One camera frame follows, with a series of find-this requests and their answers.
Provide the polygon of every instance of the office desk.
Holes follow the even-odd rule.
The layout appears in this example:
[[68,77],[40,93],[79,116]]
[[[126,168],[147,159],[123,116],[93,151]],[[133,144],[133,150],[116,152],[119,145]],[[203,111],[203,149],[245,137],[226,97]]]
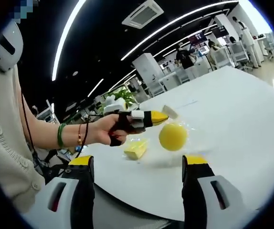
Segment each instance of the office desk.
[[87,153],[94,156],[94,182],[137,209],[183,221],[181,154],[202,153],[216,175],[241,191],[247,207],[262,207],[274,191],[274,88],[248,73],[224,67],[156,96],[140,108],[161,110],[165,104],[201,130],[194,143],[204,145],[169,153],[158,142],[162,125],[132,135],[150,140],[139,161],[127,160],[124,146],[90,145]]
[[166,76],[160,78],[159,82],[163,83],[168,91],[180,85],[180,81],[177,77],[177,72],[167,74]]

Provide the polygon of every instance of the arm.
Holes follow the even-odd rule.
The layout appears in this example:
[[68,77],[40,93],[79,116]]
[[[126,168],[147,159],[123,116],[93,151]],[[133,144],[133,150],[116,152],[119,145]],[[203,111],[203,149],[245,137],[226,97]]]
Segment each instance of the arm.
[[190,54],[190,56],[193,57],[193,58],[195,59],[195,61],[192,60],[192,62],[193,62],[193,63],[196,63],[196,61],[197,61],[197,56],[194,55],[194,54],[192,54],[192,53]]
[[[21,89],[20,86],[17,89],[18,101],[19,101],[19,113],[21,124],[23,127],[24,135],[28,142],[30,142],[30,136],[26,125],[24,111],[21,101]],[[59,124],[46,123],[38,120],[30,111],[25,99],[23,98],[25,105],[26,117],[28,120],[29,128],[33,143],[35,146],[44,149],[58,149],[57,132]],[[111,139],[109,137],[110,129],[118,121],[119,116],[116,114],[101,118],[97,122],[89,123],[88,134],[86,138],[86,145],[93,143],[102,143],[110,145]],[[77,146],[78,145],[78,132],[80,125],[67,125],[64,127],[62,132],[62,141],[65,147]],[[83,140],[86,132],[86,124],[81,125],[81,139]],[[117,130],[113,133],[114,136],[122,143],[125,142],[127,133],[122,130]]]

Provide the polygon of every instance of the yellow sponge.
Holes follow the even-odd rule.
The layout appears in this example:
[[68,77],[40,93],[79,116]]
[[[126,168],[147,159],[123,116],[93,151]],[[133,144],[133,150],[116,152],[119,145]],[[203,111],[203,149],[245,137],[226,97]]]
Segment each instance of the yellow sponge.
[[147,149],[147,140],[133,141],[124,150],[124,153],[132,160],[138,160]]
[[159,141],[163,148],[169,151],[180,150],[188,137],[187,130],[178,123],[165,124],[159,134]]

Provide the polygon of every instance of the black ceiling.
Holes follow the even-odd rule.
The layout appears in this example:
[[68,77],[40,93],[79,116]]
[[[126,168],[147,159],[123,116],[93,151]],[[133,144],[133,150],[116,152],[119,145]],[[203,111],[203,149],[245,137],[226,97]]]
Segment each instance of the black ceiling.
[[[60,37],[78,1],[41,0],[33,13],[29,13],[28,18],[21,20],[20,24],[24,39],[24,51],[19,63],[20,83],[29,105],[35,104],[43,110],[46,107],[45,100],[49,99],[55,103],[56,115],[62,119],[68,115],[66,107],[87,98],[100,79],[104,78],[104,81],[83,105],[109,90],[133,69],[132,61],[163,35],[203,15],[218,10],[232,10],[237,4],[228,3],[190,15],[163,30],[121,61],[129,50],[161,26],[194,9],[219,2],[155,1],[164,10],[164,14],[139,30],[122,25],[122,21],[144,0],[86,0],[68,33],[57,80],[52,82],[53,63]],[[214,14],[176,30],[145,52],[153,55],[158,53],[179,39],[208,26],[213,17]],[[167,52],[161,53],[156,59],[160,60]]]

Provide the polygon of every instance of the green plant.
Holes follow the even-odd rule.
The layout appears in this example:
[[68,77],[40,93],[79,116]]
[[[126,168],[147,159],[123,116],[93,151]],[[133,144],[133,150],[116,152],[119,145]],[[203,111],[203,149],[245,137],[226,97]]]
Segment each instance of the green plant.
[[101,104],[97,109],[98,109],[98,111],[99,111],[101,114],[103,114],[103,111],[104,111],[104,106],[103,106],[103,104]]
[[123,98],[129,107],[133,105],[134,103],[136,103],[136,101],[132,97],[133,93],[129,92],[127,89],[122,89],[118,92],[115,91],[115,92],[108,93],[108,96],[111,96],[111,95],[115,96],[115,100],[119,98]]

